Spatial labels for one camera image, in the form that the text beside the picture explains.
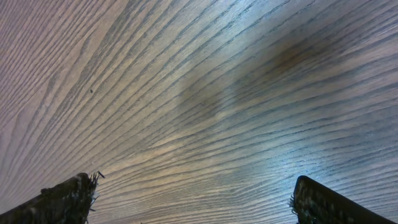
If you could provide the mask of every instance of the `dark object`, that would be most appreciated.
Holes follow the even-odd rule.
[[[39,196],[0,215],[0,224],[83,224],[96,200],[99,176],[104,177],[99,171],[90,178],[86,173],[80,173],[53,188],[42,189]]]
[[[299,224],[394,224],[306,176],[297,179],[290,206]]]

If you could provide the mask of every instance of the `textured black object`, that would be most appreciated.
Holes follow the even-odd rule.
[[[99,176],[104,177],[100,172],[91,177],[80,173],[53,188],[42,189],[39,196],[0,215],[0,224],[83,224],[96,199]]]
[[[299,224],[395,224],[306,176],[297,179],[290,206]]]

